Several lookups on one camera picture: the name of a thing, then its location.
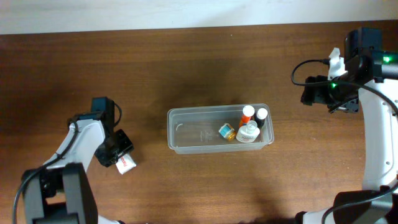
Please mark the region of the gold lid balm jar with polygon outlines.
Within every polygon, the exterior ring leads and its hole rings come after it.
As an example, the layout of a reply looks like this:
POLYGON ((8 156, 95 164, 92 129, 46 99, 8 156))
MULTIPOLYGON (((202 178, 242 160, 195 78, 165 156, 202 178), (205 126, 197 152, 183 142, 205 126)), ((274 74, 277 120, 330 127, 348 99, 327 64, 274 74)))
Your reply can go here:
POLYGON ((235 129, 229 123, 222 125, 218 132, 224 139, 228 141, 232 141, 237 135, 235 129))

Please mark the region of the white spray bottle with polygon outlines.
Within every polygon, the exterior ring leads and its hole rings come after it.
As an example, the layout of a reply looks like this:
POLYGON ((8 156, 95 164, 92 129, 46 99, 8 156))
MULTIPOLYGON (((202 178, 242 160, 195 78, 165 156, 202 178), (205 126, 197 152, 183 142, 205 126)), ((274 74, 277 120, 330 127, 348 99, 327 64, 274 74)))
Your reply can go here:
POLYGON ((250 143, 254 142, 259 134, 260 129, 258 128, 257 123, 250 120, 246 125, 239 128, 236 139, 239 142, 250 143))

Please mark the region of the orange bottle white cap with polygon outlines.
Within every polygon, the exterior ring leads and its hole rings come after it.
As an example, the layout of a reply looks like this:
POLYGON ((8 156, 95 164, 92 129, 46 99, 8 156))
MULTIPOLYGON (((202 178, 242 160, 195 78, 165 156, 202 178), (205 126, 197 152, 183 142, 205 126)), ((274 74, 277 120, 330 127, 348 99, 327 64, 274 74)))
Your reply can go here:
POLYGON ((255 109, 251 105, 246 105, 243 107, 242 110, 243 114, 239 122, 239 127, 247 125, 247 123, 251 120, 254 116, 255 109))

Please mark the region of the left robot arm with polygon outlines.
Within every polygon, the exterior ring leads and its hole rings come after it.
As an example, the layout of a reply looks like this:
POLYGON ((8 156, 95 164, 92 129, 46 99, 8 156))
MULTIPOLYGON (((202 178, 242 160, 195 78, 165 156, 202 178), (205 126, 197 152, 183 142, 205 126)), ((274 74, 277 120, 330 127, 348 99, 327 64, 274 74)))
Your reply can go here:
POLYGON ((92 158, 105 167, 115 165, 120 174, 136 166, 129 154, 133 143, 115 129, 121 120, 115 114, 121 112, 113 100, 99 97, 92 99, 89 112, 68 120, 68 134, 54 155, 22 175, 12 209, 14 223, 19 199, 27 223, 111 223, 98 213, 86 172, 92 158))

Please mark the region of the clear plastic container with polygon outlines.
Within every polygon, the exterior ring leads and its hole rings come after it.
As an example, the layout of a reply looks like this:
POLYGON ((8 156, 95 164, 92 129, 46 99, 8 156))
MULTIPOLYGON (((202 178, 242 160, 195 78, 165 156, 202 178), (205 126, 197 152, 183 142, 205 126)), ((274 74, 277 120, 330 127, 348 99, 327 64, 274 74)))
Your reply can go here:
POLYGON ((253 142, 240 142, 232 137, 239 131, 244 105, 175 108, 167 114, 169 148, 177 154, 252 151, 274 142, 270 115, 265 118, 253 142))

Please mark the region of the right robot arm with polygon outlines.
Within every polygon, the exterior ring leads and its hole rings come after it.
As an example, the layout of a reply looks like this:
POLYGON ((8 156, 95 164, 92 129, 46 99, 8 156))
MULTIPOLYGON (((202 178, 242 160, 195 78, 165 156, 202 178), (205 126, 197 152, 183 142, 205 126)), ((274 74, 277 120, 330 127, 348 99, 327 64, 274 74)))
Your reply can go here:
POLYGON ((301 102, 329 113, 362 109, 365 169, 362 189, 340 192, 333 205, 300 212, 295 223, 397 223, 397 52, 382 48, 379 29, 359 28, 345 38, 345 54, 333 49, 326 76, 301 83, 301 102))

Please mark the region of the dark bottle white cap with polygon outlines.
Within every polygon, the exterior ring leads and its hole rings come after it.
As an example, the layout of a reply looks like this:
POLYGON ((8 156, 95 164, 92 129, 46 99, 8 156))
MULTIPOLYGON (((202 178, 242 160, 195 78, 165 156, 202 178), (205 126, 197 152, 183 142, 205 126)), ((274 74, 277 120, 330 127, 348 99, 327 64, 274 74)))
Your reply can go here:
POLYGON ((257 110, 254 116, 254 120, 257 123, 257 127, 259 129, 261 129, 264 126, 267 116, 268 116, 268 111, 265 108, 260 108, 257 110))

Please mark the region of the white Panadol medicine box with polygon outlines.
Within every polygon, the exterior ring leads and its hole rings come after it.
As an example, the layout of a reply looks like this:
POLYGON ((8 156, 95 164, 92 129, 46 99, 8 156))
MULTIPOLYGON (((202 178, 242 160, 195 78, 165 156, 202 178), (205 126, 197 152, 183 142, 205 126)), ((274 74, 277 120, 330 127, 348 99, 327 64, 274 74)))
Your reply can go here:
POLYGON ((131 169, 135 168, 136 163, 134 162, 130 154, 127 153, 118 159, 116 167, 119 173, 123 175, 126 172, 130 171, 131 169))

